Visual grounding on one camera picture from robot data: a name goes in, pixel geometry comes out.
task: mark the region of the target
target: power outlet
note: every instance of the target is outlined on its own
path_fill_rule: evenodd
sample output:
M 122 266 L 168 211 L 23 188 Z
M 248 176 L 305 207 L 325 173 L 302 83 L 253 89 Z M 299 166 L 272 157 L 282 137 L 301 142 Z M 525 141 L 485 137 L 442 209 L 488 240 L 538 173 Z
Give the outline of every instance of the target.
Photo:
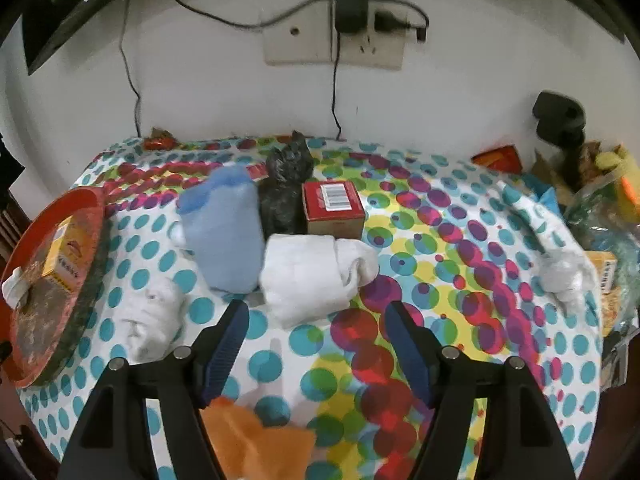
M 270 18 L 263 13 L 262 20 Z M 332 61 L 332 3 L 318 2 L 262 31 L 264 62 L 270 65 Z
M 400 70 L 404 59 L 404 43 L 406 31 L 396 30 L 383 34 L 374 30 L 374 19 L 377 10 L 389 10 L 396 18 L 406 21 L 406 9 L 394 4 L 369 3 L 367 30 L 359 34 L 340 35 L 340 63 Z M 334 60 L 337 35 L 334 33 Z

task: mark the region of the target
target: red tray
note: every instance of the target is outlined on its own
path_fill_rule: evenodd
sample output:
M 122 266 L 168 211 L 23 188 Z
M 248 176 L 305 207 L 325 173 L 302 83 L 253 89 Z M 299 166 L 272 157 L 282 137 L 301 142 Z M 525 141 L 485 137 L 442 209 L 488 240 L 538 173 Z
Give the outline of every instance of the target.
M 49 248 L 60 222 L 73 215 L 89 233 L 87 264 L 81 269 L 81 287 L 63 301 L 30 301 L 14 311 L 0 293 L 0 340 L 14 346 L 4 362 L 7 376 L 17 388 L 44 384 L 55 378 L 73 353 L 91 311 L 97 287 L 102 280 L 106 243 L 102 236 L 104 197 L 98 187 L 77 187 L 52 202 L 29 226 L 14 249 L 2 274 L 2 283 L 16 267 L 25 271 Z

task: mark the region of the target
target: power adapter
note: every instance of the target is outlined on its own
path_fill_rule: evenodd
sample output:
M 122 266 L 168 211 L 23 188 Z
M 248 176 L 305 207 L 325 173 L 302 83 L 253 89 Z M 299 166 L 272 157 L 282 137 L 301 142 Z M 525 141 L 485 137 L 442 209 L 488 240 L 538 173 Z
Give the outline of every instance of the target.
M 335 30 L 357 34 L 367 28 L 369 0 L 335 0 Z

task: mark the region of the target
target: yellow box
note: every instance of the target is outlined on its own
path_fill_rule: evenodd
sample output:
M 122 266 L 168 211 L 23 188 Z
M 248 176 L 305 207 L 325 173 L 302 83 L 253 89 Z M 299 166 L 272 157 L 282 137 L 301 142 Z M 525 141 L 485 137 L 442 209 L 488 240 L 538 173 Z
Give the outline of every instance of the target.
M 89 242 L 87 232 L 72 216 L 60 222 L 42 267 L 42 277 L 59 283 L 70 292 L 75 291 L 86 259 L 84 250 L 90 247 Z

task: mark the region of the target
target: polka dot tablecloth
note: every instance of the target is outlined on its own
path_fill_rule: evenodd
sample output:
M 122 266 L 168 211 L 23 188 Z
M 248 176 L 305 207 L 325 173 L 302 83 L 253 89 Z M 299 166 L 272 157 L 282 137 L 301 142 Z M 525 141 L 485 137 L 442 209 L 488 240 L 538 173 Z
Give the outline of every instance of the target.
M 286 140 L 226 139 L 145 152 L 139 139 L 129 139 L 98 155 L 80 176 L 76 185 L 108 193 L 107 273 L 66 368 L 55 382 L 20 393 L 57 458 L 105 364 L 127 357 L 112 318 L 134 291 L 163 274 L 186 293 L 172 348 L 193 342 L 236 298 L 209 290 L 193 255 L 169 241 L 178 193 L 223 164 L 262 162 Z M 588 294 L 584 314 L 566 316 L 541 288 L 544 243 L 574 243 L 561 222 L 549 232 L 548 211 L 497 173 L 463 161 L 357 142 L 309 139 L 308 145 L 316 178 L 356 185 L 367 212 L 362 239 L 379 251 L 380 275 L 349 309 L 288 331 L 270 326 L 258 292 L 239 296 L 250 306 L 250 326 L 224 394 L 251 407 L 266 426 L 316 432 L 306 480 L 406 478 L 432 414 L 412 396 L 386 338 L 381 313 L 401 300 L 441 343 L 473 359 L 501 362 L 519 354 L 580 471 L 598 405 L 600 307 L 598 295 Z M 476 402 L 460 478 L 473 477 L 485 407 Z M 174 480 L 154 401 L 147 415 L 159 478 Z

